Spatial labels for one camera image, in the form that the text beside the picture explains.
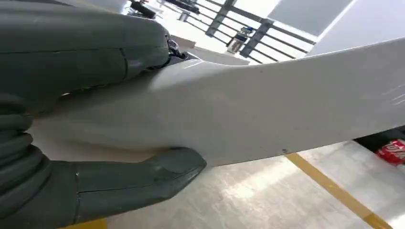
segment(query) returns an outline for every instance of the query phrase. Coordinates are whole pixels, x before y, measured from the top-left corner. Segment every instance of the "metal railing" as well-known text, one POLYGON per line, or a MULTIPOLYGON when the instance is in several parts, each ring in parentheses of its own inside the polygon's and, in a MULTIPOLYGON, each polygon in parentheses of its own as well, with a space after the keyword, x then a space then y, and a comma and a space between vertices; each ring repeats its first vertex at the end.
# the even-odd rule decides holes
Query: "metal railing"
POLYGON ((208 18, 211 21, 210 24, 207 21, 201 20, 199 18, 199 16, 196 14, 194 15, 191 13, 189 15, 189 17, 199 23, 202 23, 205 26, 208 26, 208 29, 205 30, 189 20, 187 20, 186 22, 188 24, 196 27, 197 29, 205 32, 205 34, 207 36, 216 38, 217 40, 219 40, 220 42, 222 42, 224 44, 228 44, 229 41, 233 38, 233 36, 228 33, 225 33, 224 31, 221 31, 219 29, 220 26, 224 26, 228 29, 231 29, 233 32, 235 32, 235 34, 240 30, 240 28, 234 28, 231 25, 224 23, 225 18, 229 19, 233 22, 236 22, 244 27, 250 27, 248 24, 228 16, 229 12, 234 12, 247 19, 260 23, 260 26, 257 29, 251 26, 254 30, 254 33, 252 34, 252 36, 249 37, 248 42, 244 45, 243 49, 240 51, 241 56, 243 56, 245 58, 249 58, 255 62, 263 63, 263 61, 258 60, 256 57, 253 57, 252 52, 256 52, 256 53, 262 55, 263 57, 268 58, 271 62, 280 61, 277 57, 272 56, 270 53, 267 53, 264 50, 259 50, 257 47, 258 44, 261 44, 264 47, 271 49, 273 52, 276 52, 277 56, 279 56, 279 54, 281 54, 284 57, 283 59, 286 59, 286 58, 287 59, 296 59, 297 58, 297 56, 295 56, 294 54, 289 52, 289 50, 291 50, 291 49, 293 49, 295 51, 299 51, 303 54, 308 53, 309 48, 305 49, 303 47, 299 47, 299 45, 297 45, 297 44, 292 44, 292 42, 291 42, 292 40, 304 42, 305 44, 311 45, 311 47, 316 44, 311 39, 303 37, 292 31, 280 28, 279 26, 275 25, 275 21, 273 21, 271 19, 261 18, 257 15, 254 15, 252 13, 249 13, 247 11, 244 11, 244 10, 241 10, 241 9, 235 7, 234 4, 236 3, 237 0, 226 0, 224 4, 220 4, 220 3, 217 3, 212 0, 199 0, 199 1, 200 2, 196 2, 195 4, 201 8, 204 8, 206 10, 209 10, 209 11, 215 13, 216 14, 215 17, 213 18, 205 13, 200 12, 199 15, 208 18), (202 1, 205 1, 205 2, 208 2, 215 6, 218 6, 218 7, 220 7, 220 9, 218 11, 216 11, 214 9, 210 9, 206 5, 203 5, 202 1), (272 31, 277 31, 277 32, 284 34, 285 36, 289 37, 288 40, 290 40, 290 41, 286 41, 286 39, 277 37, 274 33, 272 33, 272 31), (217 37, 215 35, 217 32, 224 34, 226 37, 229 38, 229 40, 224 41, 223 39, 217 37), (272 42, 265 42, 263 39, 264 37, 270 38, 272 42))

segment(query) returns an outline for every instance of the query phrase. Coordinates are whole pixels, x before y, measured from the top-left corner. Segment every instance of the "white panel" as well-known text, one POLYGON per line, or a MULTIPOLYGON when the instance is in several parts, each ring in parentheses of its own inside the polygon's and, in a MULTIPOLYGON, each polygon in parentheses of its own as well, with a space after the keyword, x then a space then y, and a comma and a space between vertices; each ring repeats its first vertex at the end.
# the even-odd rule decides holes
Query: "white panel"
POLYGON ((33 137, 135 154, 187 146, 211 166, 297 152, 403 125, 404 59, 399 39, 255 66, 186 61, 68 95, 35 119, 33 137))
POLYGON ((269 18, 320 35, 352 0, 282 0, 269 18))
POLYGON ((308 55, 404 37, 403 9, 403 0, 357 0, 308 55))

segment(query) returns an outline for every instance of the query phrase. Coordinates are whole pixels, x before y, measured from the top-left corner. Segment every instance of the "black object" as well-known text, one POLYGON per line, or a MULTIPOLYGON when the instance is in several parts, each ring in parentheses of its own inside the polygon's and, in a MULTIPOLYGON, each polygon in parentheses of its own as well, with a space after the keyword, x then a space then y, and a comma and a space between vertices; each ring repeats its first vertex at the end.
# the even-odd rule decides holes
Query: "black object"
POLYGON ((155 21, 68 6, 0 2, 0 228, 53 229, 169 199, 206 166, 187 148, 140 163, 51 161, 25 114, 60 95, 119 83, 168 61, 155 21))
POLYGON ((131 3, 131 8, 133 8, 136 11, 139 11, 144 17, 154 19, 156 17, 156 13, 153 12, 152 10, 148 9, 145 7, 141 2, 139 1, 132 1, 131 3))
POLYGON ((200 14, 200 9, 195 6, 195 3, 191 0, 165 0, 175 6, 178 6, 184 10, 193 12, 195 14, 200 14))

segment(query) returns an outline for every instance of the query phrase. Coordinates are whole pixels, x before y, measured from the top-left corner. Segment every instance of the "white wall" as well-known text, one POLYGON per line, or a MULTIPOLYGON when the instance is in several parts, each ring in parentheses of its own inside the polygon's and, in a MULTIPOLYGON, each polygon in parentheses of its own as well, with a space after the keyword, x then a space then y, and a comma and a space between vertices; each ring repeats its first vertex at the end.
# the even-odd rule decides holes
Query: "white wall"
POLYGON ((405 1, 356 0, 307 56, 405 37, 405 1))
POLYGON ((282 0, 268 17, 318 36, 351 1, 282 0))

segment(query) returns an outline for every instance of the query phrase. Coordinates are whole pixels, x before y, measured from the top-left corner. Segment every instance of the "red can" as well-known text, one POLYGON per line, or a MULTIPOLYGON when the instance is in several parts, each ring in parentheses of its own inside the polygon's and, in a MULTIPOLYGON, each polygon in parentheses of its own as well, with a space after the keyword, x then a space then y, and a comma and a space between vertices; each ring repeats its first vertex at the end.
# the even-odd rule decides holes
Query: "red can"
POLYGON ((405 141, 402 139, 390 141, 377 150, 376 154, 394 166, 403 164, 405 162, 405 141))

